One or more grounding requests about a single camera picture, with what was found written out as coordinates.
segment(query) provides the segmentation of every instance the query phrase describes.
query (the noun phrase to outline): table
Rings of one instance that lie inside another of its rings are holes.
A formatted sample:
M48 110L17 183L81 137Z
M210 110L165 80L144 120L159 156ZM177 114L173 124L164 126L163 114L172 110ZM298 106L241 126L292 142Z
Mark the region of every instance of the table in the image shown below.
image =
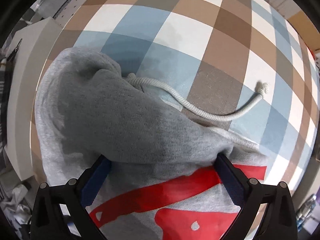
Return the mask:
M215 114L235 111L257 81L268 82L265 98L227 123L208 122L167 93L150 91L200 124L258 143L269 157L265 183L283 180L295 191L316 137L319 76L301 37L264 0L87 0L64 27L43 73L72 46L108 54L123 76L166 82ZM36 139L32 144L37 148Z

